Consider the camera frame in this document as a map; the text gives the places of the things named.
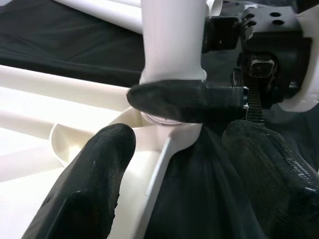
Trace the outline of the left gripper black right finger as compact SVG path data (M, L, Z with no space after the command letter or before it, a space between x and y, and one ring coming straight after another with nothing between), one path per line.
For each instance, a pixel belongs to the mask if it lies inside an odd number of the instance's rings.
M235 120L222 144L268 238L318 238L319 175L279 133Z

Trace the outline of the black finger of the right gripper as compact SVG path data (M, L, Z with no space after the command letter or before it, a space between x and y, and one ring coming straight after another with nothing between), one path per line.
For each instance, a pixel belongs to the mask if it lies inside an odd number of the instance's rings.
M242 120L247 114L247 89L202 80L162 80L132 87L129 104L146 114L187 123Z
M240 35L237 17L210 16L205 19L203 52L233 50Z

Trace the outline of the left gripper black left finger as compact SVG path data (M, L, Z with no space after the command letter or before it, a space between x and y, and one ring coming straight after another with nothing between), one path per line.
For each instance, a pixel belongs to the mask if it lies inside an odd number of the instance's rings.
M99 130L60 174L22 237L107 238L135 149L130 126L117 123Z

